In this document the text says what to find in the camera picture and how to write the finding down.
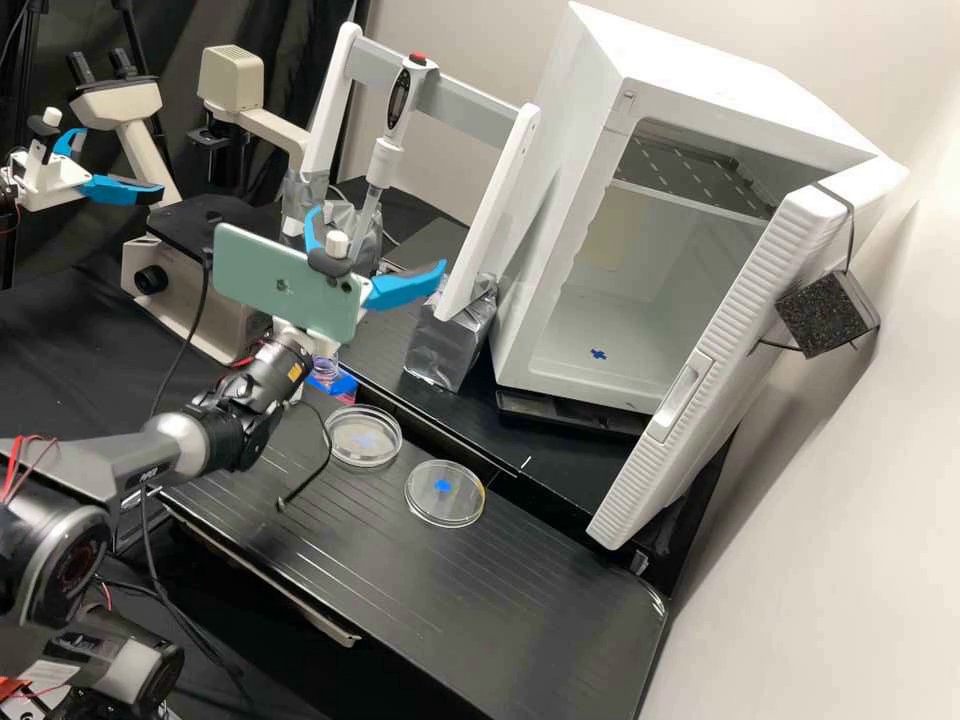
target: bottle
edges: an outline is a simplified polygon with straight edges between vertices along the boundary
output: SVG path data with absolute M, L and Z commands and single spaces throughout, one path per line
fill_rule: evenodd
M 339 353 L 334 352 L 329 357 L 314 355 L 313 372 L 307 382 L 344 405 L 353 405 L 357 401 L 357 380 L 340 367 Z

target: black table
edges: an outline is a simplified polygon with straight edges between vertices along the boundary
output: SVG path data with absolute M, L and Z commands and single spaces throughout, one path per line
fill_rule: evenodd
M 103 276 L 70 270 L 0 295 L 0 433 L 69 439 L 142 424 L 178 340 Z M 163 406 L 222 372 L 187 353 Z M 332 402 L 308 399 L 324 411 Z M 362 636 L 352 649 L 304 636 L 318 656 L 343 658 L 331 659 L 329 672 L 353 667 L 351 653 L 372 653 L 373 666 L 358 673 L 402 658 L 430 687 L 460 698 L 450 705 L 456 716 L 633 716 L 666 623 L 656 592 L 504 499 L 496 484 L 474 526 L 423 524 L 400 495 L 409 469 L 431 456 L 417 442 L 380 474 L 331 467 L 278 516 L 273 498 L 317 459 L 315 422 L 291 414 L 249 473 L 170 490 L 165 502 L 201 539 Z M 242 644 L 249 634 L 222 636 Z

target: petri dish lid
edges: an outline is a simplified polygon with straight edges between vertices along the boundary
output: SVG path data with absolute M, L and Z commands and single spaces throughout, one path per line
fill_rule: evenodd
M 427 460 L 407 478 L 403 494 L 414 515 L 440 527 L 466 527 L 483 512 L 483 483 L 449 460 Z
M 372 405 L 350 405 L 327 417 L 333 456 L 345 465 L 386 465 L 400 452 L 403 435 L 393 417 Z

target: black cable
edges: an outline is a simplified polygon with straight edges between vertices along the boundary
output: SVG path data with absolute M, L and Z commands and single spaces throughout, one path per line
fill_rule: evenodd
M 203 281 L 200 286 L 200 302 L 197 304 L 197 312 L 194 315 L 193 323 L 190 326 L 187 336 L 183 339 L 183 343 L 180 345 L 180 350 L 177 352 L 177 356 L 174 358 L 169 370 L 167 370 L 167 374 L 160 382 L 160 387 L 157 388 L 157 394 L 154 397 L 153 404 L 150 407 L 150 415 L 148 416 L 148 419 L 156 414 L 157 408 L 160 405 L 160 399 L 163 397 L 163 392 L 166 390 L 166 387 L 169 384 L 170 379 L 173 377 L 174 372 L 176 372 L 177 366 L 180 364 L 180 360 L 183 358 L 184 353 L 186 353 L 187 347 L 189 347 L 190 341 L 193 339 L 193 336 L 197 331 L 197 327 L 200 325 L 200 319 L 203 317 L 203 309 L 207 301 L 207 291 L 210 287 L 210 265 L 211 253 L 209 250 L 204 249 L 203 260 L 201 263 L 201 267 L 203 269 Z M 164 589 L 163 585 L 160 584 L 160 578 L 157 575 L 157 566 L 153 558 L 153 548 L 150 544 L 150 526 L 147 522 L 146 482 L 140 483 L 140 531 L 143 536 L 144 554 L 147 558 L 147 572 L 150 576 L 150 584 L 153 586 L 153 592 L 155 593 L 156 599 L 159 600 L 159 602 L 167 609 L 167 611 L 176 621 L 177 625 L 179 625 L 183 632 L 186 633 L 187 637 L 189 637 L 197 645 L 197 647 L 200 648 L 200 651 L 207 657 L 207 659 L 226 672 L 226 674 L 230 677 L 231 682 L 237 688 L 237 691 L 248 703 L 250 703 L 252 707 L 253 699 L 250 697 L 250 694 L 247 692 L 246 688 L 244 688 L 240 683 L 240 670 L 227 662 L 213 642 L 206 637 L 203 630 L 201 630 L 200 627 L 194 623 L 185 612 L 183 612 L 183 610 L 173 604 L 173 602 L 167 596 L 167 591 Z
M 183 358 L 184 353 L 190 346 L 190 341 L 193 340 L 193 335 L 195 332 L 197 332 L 197 328 L 200 325 L 200 318 L 203 316 L 203 308 L 207 304 L 207 290 L 210 288 L 211 260 L 212 258 L 210 251 L 207 248 L 204 248 L 203 261 L 201 262 L 201 267 L 203 268 L 203 280 L 200 284 L 200 302 L 197 305 L 197 313 L 193 317 L 193 324 L 190 326 L 190 331 L 187 333 L 187 336 L 183 339 L 183 343 L 180 345 L 180 351 L 173 359 L 173 364 L 170 365 L 170 369 L 167 370 L 167 374 L 160 382 L 160 387 L 157 388 L 157 394 L 154 396 L 153 404 L 150 406 L 150 414 L 147 416 L 148 420 L 157 414 L 157 408 L 160 406 L 160 398 L 163 397 L 163 393 L 167 389 L 167 385 L 170 383 L 170 378 L 172 378 L 173 374 L 177 371 L 177 366 L 180 364 L 180 360 Z
M 203 653 L 207 660 L 209 660 L 213 665 L 222 668 L 224 672 L 226 672 L 240 695 L 251 707 L 253 706 L 253 698 L 250 697 L 250 694 L 247 692 L 246 688 L 240 684 L 239 676 L 242 674 L 240 669 L 229 663 L 223 657 L 223 655 L 220 654 L 220 651 L 217 650 L 217 648 L 213 645 L 213 641 L 207 637 L 206 631 L 193 622 L 193 620 L 191 620 L 190 617 L 183 612 L 183 610 L 174 605 L 169 598 L 167 598 L 165 590 L 161 588 L 161 591 L 157 592 L 143 585 L 106 578 L 99 573 L 95 573 L 93 577 L 94 580 L 97 582 L 102 582 L 104 585 L 145 595 L 146 597 L 156 600 L 158 603 L 163 605 L 167 609 L 167 612 L 171 614 L 177 625 L 180 626 L 180 629 L 186 634 L 187 638 L 199 648 L 200 652 Z
M 307 486 L 313 482 L 320 473 L 327 469 L 327 465 L 330 464 L 330 458 L 333 456 L 333 442 L 330 440 L 330 433 L 327 432 L 327 424 L 323 421 L 323 415 L 320 414 L 320 411 L 317 410 L 313 405 L 308 402 L 300 400 L 293 403 L 291 407 L 299 407 L 300 405 L 305 405 L 313 411 L 313 414 L 317 416 L 317 420 L 320 421 L 320 430 L 323 432 L 323 441 L 327 444 L 327 456 L 323 459 L 323 462 L 320 463 L 320 467 L 314 470 L 307 476 L 307 479 L 302 483 L 297 485 L 293 490 L 288 492 L 284 497 L 277 498 L 277 512 L 283 512 L 286 509 L 286 506 L 292 503 L 304 490 L 307 489 Z
M 23 16 L 26 14 L 29 4 L 30 0 L 24 0 L 23 7 L 20 8 L 20 12 L 17 13 L 17 17 L 14 18 L 13 25 L 10 26 L 10 32 L 7 33 L 7 39 L 3 43 L 3 50 L 0 51 L 0 68 L 3 67 L 3 61 L 7 59 L 7 50 L 10 49 L 10 41 L 13 40 L 13 36 L 17 34 L 17 28 L 20 27 L 20 23 L 23 22 Z

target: black curtain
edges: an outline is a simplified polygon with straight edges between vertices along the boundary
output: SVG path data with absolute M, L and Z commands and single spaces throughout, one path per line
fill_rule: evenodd
M 16 13 L 22 0 L 0 0 L 0 17 Z M 264 61 L 264 107 L 305 126 L 323 84 L 340 24 L 353 0 L 135 0 L 133 9 L 150 72 L 160 78 L 160 118 L 181 194 L 222 192 L 206 182 L 207 156 L 185 133 L 204 122 L 197 98 L 200 54 L 207 45 L 235 43 Z M 110 0 L 51 0 L 40 18 L 31 113 L 47 105 L 63 111 L 62 129 L 79 125 L 67 101 L 74 79 L 64 60 L 81 50 L 98 79 L 112 77 L 107 52 L 130 54 L 119 14 Z M 4 63 L 12 72 L 13 63 Z M 81 163 L 93 172 L 133 175 L 112 132 L 90 131 Z M 273 201 L 286 169 L 286 155 L 254 140 L 247 153 L 246 199 Z M 146 210 L 79 201 L 24 214 L 17 252 L 17 284 L 54 272 L 98 252 L 119 256 L 124 241 L 143 232 Z

